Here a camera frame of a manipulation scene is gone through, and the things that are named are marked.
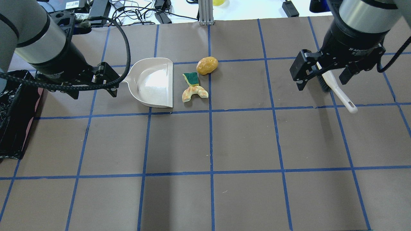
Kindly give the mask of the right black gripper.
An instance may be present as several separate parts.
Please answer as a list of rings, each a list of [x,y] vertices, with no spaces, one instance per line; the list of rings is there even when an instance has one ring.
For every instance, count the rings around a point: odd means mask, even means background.
[[[385,54],[386,49],[379,44],[376,48],[371,48],[362,54],[355,52],[353,48],[340,51],[336,55],[323,53],[323,51],[313,53],[310,50],[301,50],[290,67],[290,74],[298,90],[302,91],[312,78],[326,71],[343,68],[339,80],[342,85],[346,85],[359,72],[372,70]]]

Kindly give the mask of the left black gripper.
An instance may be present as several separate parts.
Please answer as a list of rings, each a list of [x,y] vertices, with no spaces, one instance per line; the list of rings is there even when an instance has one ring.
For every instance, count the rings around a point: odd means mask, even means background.
[[[50,63],[34,64],[34,68],[40,73],[35,76],[35,79],[42,83],[60,86],[114,84],[105,87],[113,98],[117,97],[118,83],[123,80],[122,76],[106,62],[99,63],[97,67],[87,63]]]

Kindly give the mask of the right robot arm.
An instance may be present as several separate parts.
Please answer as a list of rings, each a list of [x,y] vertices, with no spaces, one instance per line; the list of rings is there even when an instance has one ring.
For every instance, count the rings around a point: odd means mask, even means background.
[[[381,67],[386,49],[386,34],[401,16],[405,16],[404,1],[399,0],[311,0],[310,11],[331,12],[334,19],[317,52],[302,49],[294,60],[290,74],[302,91],[307,82],[317,77],[324,92],[331,90],[325,82],[325,73],[343,69],[339,75],[345,85],[352,76],[377,67],[379,73],[387,70],[410,44],[410,38],[392,59]]]

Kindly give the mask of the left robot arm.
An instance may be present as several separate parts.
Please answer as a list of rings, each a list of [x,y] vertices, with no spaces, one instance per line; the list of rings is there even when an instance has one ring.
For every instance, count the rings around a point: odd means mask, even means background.
[[[104,89],[113,98],[130,68],[129,41],[116,21],[126,47],[126,69],[118,75],[106,62],[89,65],[72,43],[73,35],[87,33],[90,23],[108,17],[88,17],[80,21],[68,10],[49,14],[35,0],[1,1],[1,78],[51,92],[60,91],[74,99],[80,91]],[[17,54],[39,72],[36,77],[9,72],[13,54]]]

